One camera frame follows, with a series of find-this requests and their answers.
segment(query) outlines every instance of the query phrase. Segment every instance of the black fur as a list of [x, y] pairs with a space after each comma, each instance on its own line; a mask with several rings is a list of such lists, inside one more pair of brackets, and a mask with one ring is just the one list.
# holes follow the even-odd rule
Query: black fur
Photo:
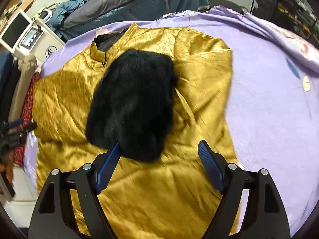
[[87, 119], [91, 144], [123, 156], [157, 159], [173, 119], [177, 75], [167, 55], [130, 49], [111, 63], [95, 89]]

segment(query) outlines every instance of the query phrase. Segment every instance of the black logo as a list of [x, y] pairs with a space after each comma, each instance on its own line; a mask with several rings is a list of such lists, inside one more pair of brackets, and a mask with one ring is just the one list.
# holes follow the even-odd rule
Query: black logo
[[45, 51], [45, 57], [47, 58], [49, 55], [51, 55], [53, 52], [58, 51], [58, 49], [55, 46], [50, 46]]

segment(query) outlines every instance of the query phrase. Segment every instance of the shiny gold fabric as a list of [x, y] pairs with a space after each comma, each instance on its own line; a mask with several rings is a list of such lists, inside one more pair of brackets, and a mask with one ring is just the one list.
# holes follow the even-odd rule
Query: shiny gold fabric
[[[221, 39], [189, 28], [148, 29], [132, 24], [106, 55], [92, 43], [63, 69], [37, 82], [33, 118], [38, 123], [39, 189], [52, 169], [78, 169], [104, 151], [86, 141], [87, 113], [103, 73], [130, 48], [164, 53], [174, 61], [179, 76], [174, 125], [160, 160], [143, 164], [121, 158], [98, 198], [119, 239], [201, 238], [221, 195], [202, 167], [199, 141], [205, 139], [227, 161], [236, 162], [224, 119], [232, 51]], [[75, 192], [72, 200], [79, 228], [87, 233]]]

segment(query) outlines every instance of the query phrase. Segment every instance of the blue gripper pad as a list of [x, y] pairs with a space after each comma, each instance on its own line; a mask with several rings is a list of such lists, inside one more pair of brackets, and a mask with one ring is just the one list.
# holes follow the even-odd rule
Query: blue gripper pad
[[97, 173], [95, 191], [100, 194], [102, 190], [105, 190], [113, 172], [117, 166], [117, 163], [121, 157], [119, 142], [117, 142], [111, 149], [105, 162]]
[[223, 194], [225, 190], [223, 173], [213, 158], [210, 148], [208, 148], [203, 141], [200, 141], [198, 144], [198, 156], [203, 163], [211, 184], [216, 190]]

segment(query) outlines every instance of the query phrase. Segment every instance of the purple bedsheet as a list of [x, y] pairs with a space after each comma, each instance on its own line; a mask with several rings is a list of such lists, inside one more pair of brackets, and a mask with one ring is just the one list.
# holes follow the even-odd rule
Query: purple bedsheet
[[[121, 31], [130, 24], [113, 23], [104, 28]], [[207, 13], [184, 11], [137, 24], [145, 28], [193, 28], [222, 38], [233, 49], [234, 74], [226, 120], [238, 161], [246, 170], [269, 170], [282, 197], [291, 235], [295, 234], [319, 199], [317, 52], [307, 60], [292, 42], [262, 20], [221, 7]], [[96, 31], [68, 41], [44, 62], [41, 75], [61, 69], [91, 43]], [[302, 86], [304, 75], [310, 79], [308, 92]], [[29, 147], [27, 156], [35, 159], [36, 147]], [[241, 221], [247, 197], [245, 191]]]

